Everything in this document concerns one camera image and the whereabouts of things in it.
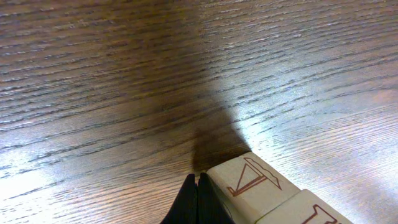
red carved marking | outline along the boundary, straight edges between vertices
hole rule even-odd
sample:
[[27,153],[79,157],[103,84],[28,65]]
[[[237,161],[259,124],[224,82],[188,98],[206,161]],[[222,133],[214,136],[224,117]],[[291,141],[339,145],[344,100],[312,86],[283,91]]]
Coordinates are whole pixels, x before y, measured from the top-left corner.
[[311,219],[313,219],[316,215],[318,215],[318,211],[317,208],[319,208],[320,210],[322,210],[323,212],[325,212],[330,218],[333,219],[332,222],[330,221],[326,221],[324,224],[336,224],[337,223],[337,219],[335,219],[333,216],[331,216],[327,211],[325,211],[325,209],[321,208],[321,206],[315,204],[312,206],[313,210],[315,211],[308,219],[306,219],[303,223],[301,224],[307,224],[309,221],[311,221]]
[[[241,193],[249,190],[250,188],[256,186],[257,184],[260,184],[261,182],[263,182],[265,180],[271,181],[277,188],[279,188],[279,190],[282,190],[282,188],[280,187],[278,178],[276,176],[274,176],[269,170],[263,168],[258,162],[254,161],[251,158],[245,157],[243,159],[246,160],[248,163],[245,163],[243,166],[243,170],[242,170],[241,176],[239,178],[238,185],[236,186],[236,189],[233,189],[232,187],[227,187],[229,192],[231,192],[232,196],[236,197],[236,196],[240,195]],[[263,172],[261,172],[254,164],[257,164],[257,166],[259,166],[261,169],[266,171],[268,176],[265,175]],[[251,170],[253,170],[253,172],[255,172],[258,175],[258,177],[256,177],[255,179],[253,179],[252,181],[247,183],[245,186],[240,187],[241,181],[242,181],[242,178],[244,175],[244,171],[246,170],[247,167],[250,168]]]

red line drawing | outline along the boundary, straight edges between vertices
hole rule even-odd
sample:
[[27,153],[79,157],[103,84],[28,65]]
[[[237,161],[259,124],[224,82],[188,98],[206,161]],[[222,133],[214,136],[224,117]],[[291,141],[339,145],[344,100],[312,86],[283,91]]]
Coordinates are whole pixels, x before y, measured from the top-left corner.
[[318,223],[323,223],[323,224],[336,224],[337,223],[337,219],[335,219],[333,216],[331,216],[327,211],[325,211],[323,208],[321,208],[321,206],[315,204],[312,206],[313,210],[315,211],[308,219],[306,219],[303,223],[301,224],[318,224]]
[[[276,176],[274,176],[269,170],[263,168],[258,162],[254,161],[251,158],[244,157],[243,159],[246,160],[247,163],[245,163],[243,166],[242,174],[241,174],[241,177],[239,178],[238,185],[236,186],[236,189],[233,189],[232,187],[227,187],[229,192],[231,192],[232,196],[236,197],[236,196],[240,195],[241,193],[249,190],[250,188],[256,186],[257,184],[260,184],[261,182],[263,182],[265,180],[271,181],[277,188],[279,188],[279,190],[282,190],[282,188],[280,187],[278,178]],[[261,168],[265,172],[260,171],[256,166]],[[245,172],[246,168],[250,168],[255,174],[257,174],[257,177],[252,179],[252,181],[250,181],[249,183],[247,183],[241,187],[240,186],[241,181],[244,176],[244,172]]]

wood grain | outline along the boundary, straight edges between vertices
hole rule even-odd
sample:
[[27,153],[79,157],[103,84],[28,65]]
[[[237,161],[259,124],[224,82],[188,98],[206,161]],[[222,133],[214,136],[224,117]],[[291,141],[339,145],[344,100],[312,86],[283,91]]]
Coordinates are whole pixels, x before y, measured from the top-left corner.
[[252,150],[398,220],[398,3],[0,2],[0,221],[158,223]]

black object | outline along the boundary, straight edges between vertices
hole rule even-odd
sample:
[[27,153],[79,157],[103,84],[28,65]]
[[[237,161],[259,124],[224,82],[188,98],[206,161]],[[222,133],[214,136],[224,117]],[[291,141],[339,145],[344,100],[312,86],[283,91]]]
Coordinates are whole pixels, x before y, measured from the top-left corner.
[[234,224],[224,210],[206,173],[200,174],[198,185],[195,175],[189,174],[160,224]]

table top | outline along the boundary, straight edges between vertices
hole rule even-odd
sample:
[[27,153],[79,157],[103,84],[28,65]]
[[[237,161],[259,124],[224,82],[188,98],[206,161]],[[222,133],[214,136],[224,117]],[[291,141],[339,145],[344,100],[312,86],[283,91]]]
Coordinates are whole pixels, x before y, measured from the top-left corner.
[[0,3],[0,220],[158,223],[253,151],[398,220],[398,2]]

